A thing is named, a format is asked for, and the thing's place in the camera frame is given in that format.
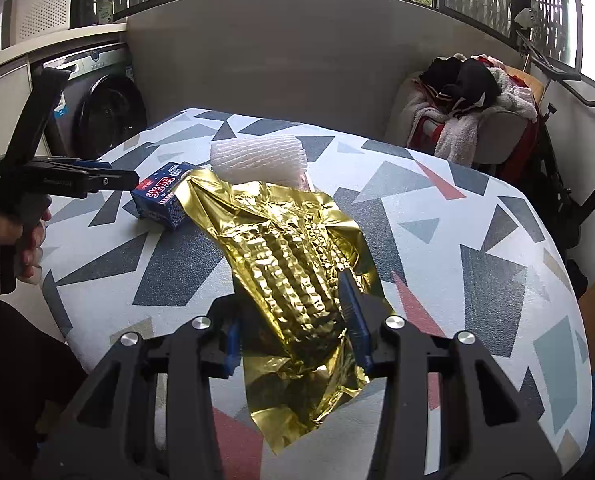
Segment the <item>person's left hand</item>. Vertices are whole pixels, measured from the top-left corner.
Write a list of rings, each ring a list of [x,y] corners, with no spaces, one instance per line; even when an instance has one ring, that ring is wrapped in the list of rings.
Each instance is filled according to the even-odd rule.
[[[0,214],[0,246],[17,246],[17,255],[23,263],[22,272],[17,279],[23,283],[38,285],[40,282],[42,244],[46,239],[46,223],[50,219],[51,211],[47,208],[34,228],[24,234],[20,222]]]

